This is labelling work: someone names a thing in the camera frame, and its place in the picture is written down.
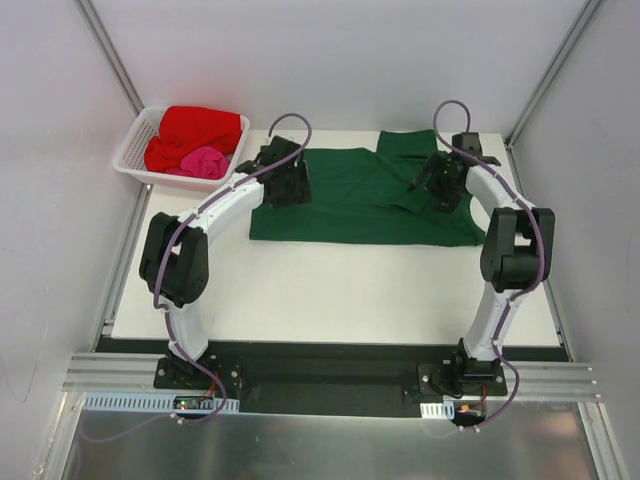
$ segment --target green shirt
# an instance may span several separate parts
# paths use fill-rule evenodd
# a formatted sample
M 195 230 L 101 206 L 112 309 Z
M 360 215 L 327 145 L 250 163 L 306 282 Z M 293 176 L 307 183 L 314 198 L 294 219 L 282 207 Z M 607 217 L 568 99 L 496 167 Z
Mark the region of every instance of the green shirt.
M 428 156 L 433 130 L 381 132 L 376 152 L 365 148 L 307 149 L 312 202 L 253 211 L 252 240 L 373 245 L 479 245 L 484 232 L 465 195 L 450 214 L 432 208 L 424 188 L 408 192 Z

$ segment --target white wall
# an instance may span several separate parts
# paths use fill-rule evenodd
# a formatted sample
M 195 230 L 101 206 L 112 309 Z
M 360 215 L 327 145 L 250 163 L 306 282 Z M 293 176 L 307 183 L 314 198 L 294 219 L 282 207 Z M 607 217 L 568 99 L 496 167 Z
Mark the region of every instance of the white wall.
M 640 3 L 606 2 L 516 144 L 524 190 L 557 215 L 551 281 L 577 360 L 601 367 L 640 478 Z
M 133 113 L 72 1 L 5 2 L 0 44 L 0 476 L 19 480 L 95 332 L 134 199 L 109 164 Z
M 266 128 L 416 129 L 444 99 L 515 124 L 584 0 L 96 0 L 143 101 Z M 444 129 L 462 117 L 443 114 Z

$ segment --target white plastic basket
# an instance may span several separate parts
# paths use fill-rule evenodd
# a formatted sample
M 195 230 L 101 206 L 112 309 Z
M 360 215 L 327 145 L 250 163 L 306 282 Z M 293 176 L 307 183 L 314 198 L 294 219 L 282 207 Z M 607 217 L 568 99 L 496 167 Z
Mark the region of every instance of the white plastic basket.
M 167 185 L 170 187 L 184 188 L 187 190 L 200 190 L 213 192 L 220 185 L 224 184 L 235 170 L 240 154 L 247 140 L 249 133 L 249 119 L 240 115 L 242 122 L 242 135 L 236 151 L 231 158 L 231 165 L 224 178 L 220 180 L 206 180 L 203 178 L 182 177 L 180 175 L 170 175 L 168 173 L 156 173 L 147 170 L 144 164 L 144 152 L 151 137 L 158 134 L 160 120 L 169 107 L 146 107 L 138 118 L 135 119 L 131 128 L 120 144 L 115 157 L 113 158 L 113 168 L 122 173 L 137 178 L 142 183 L 153 183 Z

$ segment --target clothing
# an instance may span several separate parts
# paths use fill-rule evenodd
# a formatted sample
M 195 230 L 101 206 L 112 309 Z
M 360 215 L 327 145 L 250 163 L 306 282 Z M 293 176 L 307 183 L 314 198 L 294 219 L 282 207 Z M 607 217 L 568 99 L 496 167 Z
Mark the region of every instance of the clothing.
M 182 159 L 180 168 L 169 168 L 165 173 L 220 180 L 226 175 L 230 164 L 229 159 L 215 148 L 200 147 Z
M 424 188 L 408 192 L 428 156 L 436 151 L 433 131 L 382 132 L 382 152 L 365 148 L 307 149 L 313 200 L 285 208 L 253 211 L 252 240 L 374 245 L 479 245 L 484 240 L 466 194 L 451 214 L 432 208 Z
M 204 107 L 169 107 L 158 135 L 144 153 L 150 172 L 179 168 L 182 159 L 200 147 L 211 147 L 223 154 L 235 152 L 242 124 L 240 115 Z

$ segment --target white table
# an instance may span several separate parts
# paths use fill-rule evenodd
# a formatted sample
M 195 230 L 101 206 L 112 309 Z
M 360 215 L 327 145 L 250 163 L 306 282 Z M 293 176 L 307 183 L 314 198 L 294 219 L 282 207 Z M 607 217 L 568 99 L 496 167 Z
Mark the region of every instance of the white table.
M 281 135 L 297 141 L 304 132 Z M 251 132 L 243 159 L 255 158 L 265 137 Z M 310 147 L 375 150 L 378 132 L 317 131 Z M 486 155 L 511 179 L 499 134 L 482 134 Z M 113 338 L 166 339 L 162 315 L 138 276 L 150 219 L 178 214 L 205 195 L 153 188 L 112 332 Z M 488 217 L 474 199 L 474 220 Z M 250 241 L 251 215 L 239 219 L 209 251 L 210 280 L 201 297 L 212 340 L 372 344 L 455 344 L 473 321 L 482 296 L 481 247 L 372 246 Z M 542 288 L 518 311 L 505 344 L 558 346 Z

